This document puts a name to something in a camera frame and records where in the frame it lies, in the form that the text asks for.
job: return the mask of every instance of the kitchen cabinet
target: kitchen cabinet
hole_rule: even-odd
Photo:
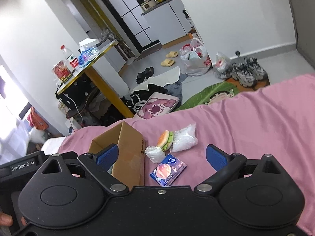
[[[183,10],[185,9],[184,4],[181,0],[172,0],[169,2],[173,11],[175,12],[178,20],[180,21],[181,25],[183,26],[186,34],[192,29],[189,21],[186,19],[185,15],[183,14]]]
[[[150,11],[144,18],[154,29],[162,45],[186,35],[169,3]]]

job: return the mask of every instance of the kitchen counter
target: kitchen counter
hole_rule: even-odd
[[[164,5],[164,4],[166,4],[166,3],[170,2],[170,1],[172,1],[172,0],[166,0],[166,1],[164,1],[164,2],[159,3],[158,5],[155,5],[153,8],[150,8],[149,10],[145,11],[144,13],[142,13],[141,16],[146,15],[146,14],[149,13],[150,11],[153,11],[153,10],[155,10],[156,8],[162,6],[162,5]]]

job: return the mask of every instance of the white cloth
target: white cloth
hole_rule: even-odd
[[[138,90],[149,90],[149,84],[155,84],[157,86],[164,87],[166,84],[173,84],[179,80],[179,76],[181,73],[181,69],[179,67],[175,67],[161,75],[150,77],[147,81],[136,86],[131,93]]]
[[[61,136],[57,138],[48,139],[42,146],[41,151],[44,151],[45,155],[52,155],[58,153],[58,149],[66,137]]]

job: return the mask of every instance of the human hand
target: human hand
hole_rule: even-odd
[[[11,226],[13,224],[12,216],[0,212],[0,226]]]

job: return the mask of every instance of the pink cartoon pillow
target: pink cartoon pillow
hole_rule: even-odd
[[[155,92],[133,118],[147,120],[171,112],[179,98]]]

